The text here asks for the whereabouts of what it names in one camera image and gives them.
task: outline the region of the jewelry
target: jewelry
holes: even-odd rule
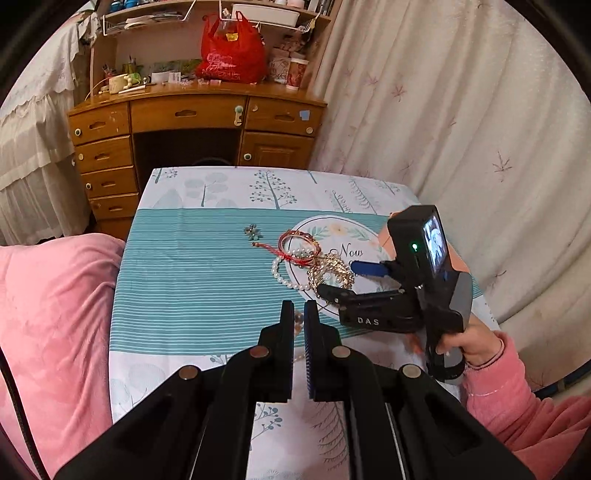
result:
[[[259,240],[262,238],[261,231],[256,227],[256,224],[253,223],[247,226],[244,229],[244,234],[248,237],[248,239],[252,242],[253,240]]]
[[[296,249],[296,250],[290,250],[289,251],[290,255],[299,255],[300,257],[302,256],[308,256],[310,253],[309,251],[305,251],[304,249]],[[295,282],[290,282],[285,280],[281,275],[279,275],[279,264],[283,262],[283,257],[277,257],[275,260],[273,260],[273,265],[271,267],[271,275],[273,275],[273,278],[275,278],[277,280],[277,283],[280,283],[282,285],[285,285],[287,288],[293,288],[294,290],[300,290],[300,291],[304,291],[304,290],[309,290],[310,289],[310,285],[305,283],[305,284],[298,284]]]
[[[285,250],[285,241],[289,238],[292,237],[298,237],[303,239],[305,242],[307,242],[308,244],[312,245],[313,249],[304,249],[304,248],[299,248],[299,249],[295,249],[295,250],[291,250],[291,251],[287,251]],[[279,237],[279,242],[277,245],[277,248],[272,247],[271,245],[267,245],[267,244],[262,244],[259,242],[253,242],[252,243],[253,247],[262,247],[265,250],[268,250],[269,252],[271,252],[272,254],[281,257],[282,259],[293,263],[295,265],[298,265],[300,267],[309,267],[310,265],[312,265],[315,262],[315,258],[318,257],[321,253],[322,250],[320,248],[320,244],[314,239],[314,237],[312,237],[309,233],[306,232],[300,232],[298,230],[288,230],[287,232],[283,233],[280,237]],[[299,251],[300,253],[302,251],[305,251],[307,253],[307,255],[299,255],[296,256],[294,255],[295,251]]]
[[[322,249],[320,247],[320,244],[308,232],[300,232],[299,230],[288,230],[287,232],[283,233],[279,237],[279,242],[278,242],[279,252],[282,253],[283,256],[289,255],[289,252],[287,252],[285,250],[285,243],[290,238],[300,238],[305,243],[311,245],[314,249],[311,251],[312,255],[310,255],[304,261],[301,261],[301,262],[295,261],[294,263],[296,263],[297,265],[300,265],[302,267],[307,267],[308,265],[312,265],[312,263],[314,263],[315,257],[318,257],[320,255],[320,253],[322,253]]]
[[[355,281],[355,276],[341,257],[337,254],[326,254],[320,257],[308,270],[308,283],[314,293],[317,293],[318,285],[324,283],[324,275],[332,273],[335,275],[341,288],[350,289]]]

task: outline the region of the cabinet door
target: cabinet door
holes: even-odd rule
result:
[[[314,139],[297,135],[245,132],[239,165],[306,169]]]

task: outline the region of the camera screen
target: camera screen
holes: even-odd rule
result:
[[[443,232],[437,215],[433,215],[423,226],[425,243],[429,251],[429,260],[431,261],[431,270],[433,275],[437,273],[447,255],[447,245],[443,239]]]

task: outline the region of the white curtain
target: white curtain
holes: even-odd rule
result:
[[[74,18],[42,46],[0,107],[0,245],[83,233],[90,206],[72,164],[67,113],[89,91],[96,15]]]
[[[439,208],[535,387],[591,358],[591,106],[504,0],[343,0],[312,168]]]

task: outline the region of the tablecloth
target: tablecloth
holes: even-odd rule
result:
[[[256,344],[261,328],[278,321],[282,300],[303,310],[306,291],[273,278],[273,256],[253,248],[244,227],[257,224],[261,241],[273,244],[283,231],[308,225],[323,248],[332,242],[342,257],[366,251],[379,258],[374,240],[388,215],[416,203],[403,185],[361,177],[255,167],[154,170],[115,292],[109,347],[113,419],[182,365],[216,367]],[[281,272],[297,275],[285,267]],[[498,328],[476,283],[472,310]],[[400,335],[343,327],[325,311],[322,321],[339,328],[343,343],[375,363],[423,365],[405,350]],[[296,357],[302,337],[296,339]],[[342,406],[307,397],[305,361],[296,361],[293,399],[257,404],[248,478],[349,477]]]

